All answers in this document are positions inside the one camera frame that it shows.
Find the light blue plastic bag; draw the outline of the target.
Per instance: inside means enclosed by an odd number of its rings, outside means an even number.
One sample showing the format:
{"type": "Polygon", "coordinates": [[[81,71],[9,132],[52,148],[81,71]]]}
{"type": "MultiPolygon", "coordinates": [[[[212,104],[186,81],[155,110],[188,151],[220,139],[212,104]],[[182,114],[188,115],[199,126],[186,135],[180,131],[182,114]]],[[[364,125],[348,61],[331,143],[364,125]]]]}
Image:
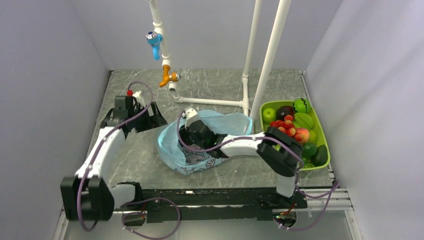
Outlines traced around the light blue plastic bag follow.
{"type": "MultiPolygon", "coordinates": [[[[214,133],[245,136],[252,133],[253,119],[243,113],[221,114],[205,109],[198,112],[214,133]]],[[[226,158],[214,158],[206,152],[193,152],[180,145],[177,137],[177,121],[167,125],[158,136],[157,151],[160,159],[172,170],[183,175],[213,168],[226,158]]]]}

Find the fake green starfruit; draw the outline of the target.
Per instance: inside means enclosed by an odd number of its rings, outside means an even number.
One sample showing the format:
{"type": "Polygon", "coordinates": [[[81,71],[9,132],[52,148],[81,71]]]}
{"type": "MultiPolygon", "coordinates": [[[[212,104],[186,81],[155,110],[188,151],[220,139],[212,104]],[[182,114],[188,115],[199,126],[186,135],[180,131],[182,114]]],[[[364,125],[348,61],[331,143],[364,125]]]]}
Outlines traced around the fake green starfruit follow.
{"type": "Polygon", "coordinates": [[[294,120],[298,123],[301,128],[311,130],[314,127],[314,120],[312,117],[303,112],[297,112],[294,114],[294,120]]]}

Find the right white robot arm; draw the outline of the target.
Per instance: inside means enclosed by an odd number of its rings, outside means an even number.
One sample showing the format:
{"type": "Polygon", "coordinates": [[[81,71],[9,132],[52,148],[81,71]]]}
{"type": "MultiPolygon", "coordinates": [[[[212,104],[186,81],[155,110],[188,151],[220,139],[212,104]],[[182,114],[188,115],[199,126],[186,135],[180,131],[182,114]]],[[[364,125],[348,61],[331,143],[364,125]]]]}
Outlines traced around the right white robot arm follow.
{"type": "Polygon", "coordinates": [[[213,158],[258,156],[277,174],[276,203],[287,208],[295,201],[298,172],[304,165],[303,147],[276,127],[265,132],[234,136],[214,133],[196,120],[177,131],[181,146],[193,152],[206,152],[213,158]]]}

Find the fake green apple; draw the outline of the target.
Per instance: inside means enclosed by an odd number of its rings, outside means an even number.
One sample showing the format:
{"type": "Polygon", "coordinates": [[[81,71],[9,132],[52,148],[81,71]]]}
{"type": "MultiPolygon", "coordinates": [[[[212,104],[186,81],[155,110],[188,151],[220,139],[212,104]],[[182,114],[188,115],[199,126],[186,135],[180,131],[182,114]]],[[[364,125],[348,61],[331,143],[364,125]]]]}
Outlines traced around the fake green apple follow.
{"type": "Polygon", "coordinates": [[[277,120],[277,112],[275,109],[268,107],[262,111],[262,121],[264,124],[270,124],[277,120]]]}

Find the fake dark purple fruit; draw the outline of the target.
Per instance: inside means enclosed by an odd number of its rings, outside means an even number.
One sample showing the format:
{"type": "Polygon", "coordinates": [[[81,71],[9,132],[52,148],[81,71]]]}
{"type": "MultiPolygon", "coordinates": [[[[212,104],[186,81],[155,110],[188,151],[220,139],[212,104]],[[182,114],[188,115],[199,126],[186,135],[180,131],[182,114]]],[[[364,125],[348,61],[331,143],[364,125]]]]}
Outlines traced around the fake dark purple fruit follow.
{"type": "Polygon", "coordinates": [[[276,120],[283,121],[287,115],[290,115],[292,117],[294,116],[294,110],[289,105],[280,107],[279,109],[276,110],[276,113],[275,113],[276,120]]]}

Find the fake peach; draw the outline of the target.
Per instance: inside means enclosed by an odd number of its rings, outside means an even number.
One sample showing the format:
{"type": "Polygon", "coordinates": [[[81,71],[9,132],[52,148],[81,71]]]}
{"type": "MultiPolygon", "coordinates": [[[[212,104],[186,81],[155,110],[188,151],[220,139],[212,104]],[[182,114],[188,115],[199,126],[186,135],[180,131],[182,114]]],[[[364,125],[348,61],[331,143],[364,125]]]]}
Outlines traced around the fake peach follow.
{"type": "Polygon", "coordinates": [[[308,142],[309,138],[310,138],[310,132],[308,129],[302,128],[302,127],[295,128],[294,139],[299,144],[304,144],[308,142]]]}

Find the fake watermelon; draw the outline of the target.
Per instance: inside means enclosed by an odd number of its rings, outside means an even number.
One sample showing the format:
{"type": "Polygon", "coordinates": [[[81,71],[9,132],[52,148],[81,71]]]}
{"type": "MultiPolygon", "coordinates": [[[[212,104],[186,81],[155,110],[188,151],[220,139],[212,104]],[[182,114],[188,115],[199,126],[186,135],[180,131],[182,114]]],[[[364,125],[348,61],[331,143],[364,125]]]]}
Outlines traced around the fake watermelon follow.
{"type": "Polygon", "coordinates": [[[307,98],[297,98],[293,101],[292,108],[296,113],[309,114],[312,110],[310,101],[307,98]]]}

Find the fake green grapes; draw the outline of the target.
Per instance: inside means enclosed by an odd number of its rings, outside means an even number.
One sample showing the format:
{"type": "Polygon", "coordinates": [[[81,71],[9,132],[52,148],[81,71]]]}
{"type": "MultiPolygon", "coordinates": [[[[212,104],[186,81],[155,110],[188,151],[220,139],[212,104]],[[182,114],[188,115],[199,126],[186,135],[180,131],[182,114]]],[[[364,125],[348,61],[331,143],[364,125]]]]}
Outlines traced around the fake green grapes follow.
{"type": "Polygon", "coordinates": [[[304,169],[309,169],[309,168],[314,168],[315,165],[313,164],[312,160],[310,158],[303,158],[303,168],[304,169]]]}

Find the fake pale green pear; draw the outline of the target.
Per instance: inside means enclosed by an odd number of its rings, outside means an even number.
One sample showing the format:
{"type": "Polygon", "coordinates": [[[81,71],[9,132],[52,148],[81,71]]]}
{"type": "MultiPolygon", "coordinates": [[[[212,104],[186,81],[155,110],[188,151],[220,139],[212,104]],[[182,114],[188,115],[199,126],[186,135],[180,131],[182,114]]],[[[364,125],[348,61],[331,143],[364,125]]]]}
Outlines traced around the fake pale green pear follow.
{"type": "Polygon", "coordinates": [[[310,129],[308,132],[309,132],[308,142],[315,144],[317,142],[317,139],[318,139],[317,133],[313,129],[310,129]]]}

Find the fake avocado dark green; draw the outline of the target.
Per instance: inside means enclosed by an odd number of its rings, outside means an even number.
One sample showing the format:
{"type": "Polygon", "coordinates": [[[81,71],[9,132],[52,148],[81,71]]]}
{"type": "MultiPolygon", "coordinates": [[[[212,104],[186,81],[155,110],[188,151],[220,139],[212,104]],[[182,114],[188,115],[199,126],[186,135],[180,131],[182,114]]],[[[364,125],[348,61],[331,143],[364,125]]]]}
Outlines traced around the fake avocado dark green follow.
{"type": "Polygon", "coordinates": [[[317,147],[316,154],[311,158],[311,162],[315,167],[320,167],[326,164],[328,160],[328,149],[325,145],[317,147]]]}

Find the orange plastic tap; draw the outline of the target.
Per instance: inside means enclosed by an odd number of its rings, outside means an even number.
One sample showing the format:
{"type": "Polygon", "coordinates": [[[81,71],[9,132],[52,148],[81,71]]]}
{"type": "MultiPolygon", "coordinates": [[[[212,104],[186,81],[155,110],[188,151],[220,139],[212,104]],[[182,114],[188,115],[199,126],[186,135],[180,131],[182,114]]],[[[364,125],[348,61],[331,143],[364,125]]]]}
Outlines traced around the orange plastic tap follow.
{"type": "Polygon", "coordinates": [[[181,78],[179,73],[171,72],[171,67],[169,65],[163,65],[162,70],[162,81],[159,83],[160,88],[165,87],[170,82],[178,82],[181,78]]]}

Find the blue plastic tap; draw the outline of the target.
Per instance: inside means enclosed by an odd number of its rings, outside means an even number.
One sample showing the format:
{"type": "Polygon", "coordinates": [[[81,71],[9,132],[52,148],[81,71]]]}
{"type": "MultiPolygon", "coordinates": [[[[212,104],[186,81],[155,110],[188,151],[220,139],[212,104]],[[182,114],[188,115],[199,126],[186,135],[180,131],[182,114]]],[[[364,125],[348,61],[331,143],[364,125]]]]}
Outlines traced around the blue plastic tap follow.
{"type": "Polygon", "coordinates": [[[147,40],[147,43],[151,46],[153,59],[155,61],[160,60],[160,47],[163,39],[162,35],[160,33],[157,33],[156,31],[149,31],[145,35],[145,38],[147,40]]]}

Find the green plastic basket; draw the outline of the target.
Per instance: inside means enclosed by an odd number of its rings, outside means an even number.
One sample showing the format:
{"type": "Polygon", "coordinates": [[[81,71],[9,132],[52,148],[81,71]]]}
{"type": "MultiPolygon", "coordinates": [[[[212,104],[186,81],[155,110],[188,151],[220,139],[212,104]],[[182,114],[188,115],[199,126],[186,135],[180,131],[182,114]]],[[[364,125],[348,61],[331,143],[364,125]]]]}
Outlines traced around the green plastic basket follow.
{"type": "MultiPolygon", "coordinates": [[[[262,111],[264,109],[266,109],[266,108],[273,108],[273,109],[277,110],[277,109],[279,109],[280,107],[283,107],[283,106],[291,106],[292,107],[293,106],[293,102],[294,102],[294,100],[277,100],[277,101],[270,101],[270,102],[266,102],[266,103],[262,104],[261,107],[260,107],[260,109],[259,109],[259,113],[260,113],[260,125],[261,125],[261,128],[262,128],[262,131],[265,132],[268,129],[268,127],[270,126],[270,124],[263,123],[262,111]]],[[[329,149],[328,149],[327,140],[326,140],[325,134],[324,134],[324,132],[322,130],[321,123],[320,123],[320,121],[318,119],[318,116],[317,116],[315,110],[311,107],[310,113],[307,113],[307,114],[310,115],[312,117],[313,121],[314,121],[314,127],[312,128],[312,130],[314,130],[317,133],[317,141],[316,141],[315,145],[317,147],[319,147],[321,145],[325,145],[327,147],[328,160],[325,163],[325,165],[318,166],[318,167],[315,166],[315,167],[312,167],[312,168],[304,168],[303,167],[301,169],[302,171],[311,171],[311,170],[317,170],[317,169],[324,168],[324,167],[326,167],[330,163],[330,159],[331,159],[330,152],[329,152],[329,149]]],[[[301,128],[298,125],[298,123],[295,121],[295,119],[293,121],[293,124],[295,125],[295,128],[301,128]]]]}

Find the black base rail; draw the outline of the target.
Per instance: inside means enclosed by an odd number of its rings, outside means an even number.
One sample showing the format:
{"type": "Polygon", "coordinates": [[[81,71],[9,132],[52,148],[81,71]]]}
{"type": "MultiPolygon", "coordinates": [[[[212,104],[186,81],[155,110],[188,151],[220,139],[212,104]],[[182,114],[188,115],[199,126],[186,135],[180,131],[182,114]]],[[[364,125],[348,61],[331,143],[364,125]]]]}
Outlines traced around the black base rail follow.
{"type": "Polygon", "coordinates": [[[275,187],[142,189],[147,203],[123,205],[120,210],[143,211],[148,223],[181,220],[255,219],[271,221],[275,214],[306,209],[307,200],[296,193],[291,198],[277,193],[275,187]]]}

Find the white PVC pipe frame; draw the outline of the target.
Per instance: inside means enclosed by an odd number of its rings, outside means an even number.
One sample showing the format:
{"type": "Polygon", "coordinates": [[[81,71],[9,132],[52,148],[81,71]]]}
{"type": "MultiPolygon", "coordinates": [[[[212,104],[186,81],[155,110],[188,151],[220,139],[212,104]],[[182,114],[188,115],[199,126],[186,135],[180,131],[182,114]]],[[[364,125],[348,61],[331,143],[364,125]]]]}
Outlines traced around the white PVC pipe frame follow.
{"type": "MultiPolygon", "coordinates": [[[[154,27],[152,31],[155,31],[162,35],[162,41],[160,44],[160,51],[159,51],[160,60],[162,60],[162,68],[163,68],[163,65],[169,65],[171,67],[170,72],[171,73],[175,72],[175,71],[172,71],[171,54],[167,44],[168,36],[163,27],[163,21],[162,21],[159,7],[158,7],[158,3],[155,0],[149,0],[148,4],[149,4],[150,12],[152,15],[152,25],[154,27]]],[[[259,25],[260,11],[262,7],[261,0],[256,0],[254,4],[246,60],[245,60],[245,65],[244,65],[244,69],[243,69],[242,77],[241,77],[242,90],[243,90],[242,100],[231,101],[231,100],[183,97],[178,92],[177,82],[170,82],[166,86],[168,87],[168,90],[171,92],[174,102],[179,104],[190,103],[190,104],[239,107],[242,109],[244,115],[247,115],[254,119],[259,111],[259,104],[263,97],[263,93],[265,91],[266,84],[269,79],[269,75],[272,69],[272,65],[274,63],[276,52],[279,46],[279,42],[283,33],[288,12],[290,9],[290,5],[291,5],[290,0],[280,0],[278,3],[269,43],[267,46],[263,66],[261,69],[258,85],[255,91],[252,104],[250,104],[249,94],[248,94],[249,70],[250,70],[250,63],[253,57],[253,49],[254,49],[254,44],[255,44],[258,25],[259,25]]]]}

